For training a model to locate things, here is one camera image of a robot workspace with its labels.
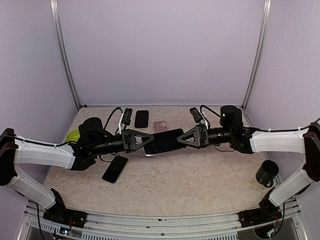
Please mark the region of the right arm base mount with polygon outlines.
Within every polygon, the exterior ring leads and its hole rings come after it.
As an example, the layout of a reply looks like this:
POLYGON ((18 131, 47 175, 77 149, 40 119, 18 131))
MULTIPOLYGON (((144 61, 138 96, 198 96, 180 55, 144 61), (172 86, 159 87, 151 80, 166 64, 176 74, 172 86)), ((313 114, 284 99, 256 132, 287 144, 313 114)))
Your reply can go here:
POLYGON ((238 213, 242 228, 272 222, 283 217, 280 207, 273 205, 269 200, 270 193, 271 191, 262 198, 258 208, 247 209, 238 213))

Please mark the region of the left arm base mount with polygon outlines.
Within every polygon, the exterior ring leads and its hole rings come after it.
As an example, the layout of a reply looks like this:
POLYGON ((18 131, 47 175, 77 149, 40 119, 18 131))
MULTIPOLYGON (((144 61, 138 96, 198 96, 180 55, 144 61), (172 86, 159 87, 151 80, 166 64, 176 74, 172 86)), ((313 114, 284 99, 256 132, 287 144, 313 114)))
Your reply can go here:
POLYGON ((53 188, 51 188, 51 191, 54 195, 54 205, 45 210, 43 218, 55 223, 83 229, 88 214, 84 211, 66 208, 59 192, 53 188))

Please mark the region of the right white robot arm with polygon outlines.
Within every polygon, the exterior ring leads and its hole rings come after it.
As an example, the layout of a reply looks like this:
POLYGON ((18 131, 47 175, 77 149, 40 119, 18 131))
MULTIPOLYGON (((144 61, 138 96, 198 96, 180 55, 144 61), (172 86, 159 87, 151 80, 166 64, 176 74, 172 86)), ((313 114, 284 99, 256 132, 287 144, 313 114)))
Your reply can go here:
POLYGON ((283 130, 262 130, 245 127, 242 111, 234 105, 220 108, 220 127, 210 128, 204 115, 195 107, 190 110, 195 122, 194 128, 177 137, 177 141, 189 147, 200 149, 209 145, 228 143, 242 154, 260 152, 289 152, 305 156, 304 165, 287 180, 275 187, 266 203, 256 210, 256 218, 266 222, 286 200, 301 192, 307 186, 320 180, 320 125, 312 122, 305 127, 283 130))

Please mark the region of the black phone case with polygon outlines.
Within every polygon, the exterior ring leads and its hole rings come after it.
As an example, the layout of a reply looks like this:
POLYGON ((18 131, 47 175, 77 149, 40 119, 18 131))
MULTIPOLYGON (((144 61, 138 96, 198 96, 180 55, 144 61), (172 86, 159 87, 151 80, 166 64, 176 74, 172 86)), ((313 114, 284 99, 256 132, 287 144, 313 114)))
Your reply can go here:
POLYGON ((149 125, 149 111, 137 110, 135 113, 134 127, 137 129, 147 128, 149 125))

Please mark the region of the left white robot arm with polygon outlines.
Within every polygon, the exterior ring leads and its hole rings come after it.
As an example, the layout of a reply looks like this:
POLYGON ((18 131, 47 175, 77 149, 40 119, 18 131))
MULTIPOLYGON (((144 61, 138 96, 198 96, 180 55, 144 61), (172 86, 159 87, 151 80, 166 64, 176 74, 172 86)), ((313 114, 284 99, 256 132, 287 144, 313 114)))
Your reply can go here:
POLYGON ((20 164, 60 167, 84 171, 95 164, 98 156, 135 152, 150 143, 154 136, 136 130, 124 129, 113 135, 104 129, 98 117, 86 119, 78 127, 78 140, 54 144, 37 142, 15 134, 7 128, 0 136, 0 185, 8 187, 41 205, 63 223, 70 218, 61 195, 26 174, 20 164))

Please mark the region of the purple phone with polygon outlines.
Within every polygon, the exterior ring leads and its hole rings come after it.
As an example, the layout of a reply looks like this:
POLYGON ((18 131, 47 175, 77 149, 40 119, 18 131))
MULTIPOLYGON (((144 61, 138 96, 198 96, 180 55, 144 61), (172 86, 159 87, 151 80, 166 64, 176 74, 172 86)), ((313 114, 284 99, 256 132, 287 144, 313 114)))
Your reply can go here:
POLYGON ((154 139, 143 146, 143 152, 147 157, 184 149, 187 146, 177 141, 177 138, 184 134, 183 129, 173 129, 154 133, 154 139))

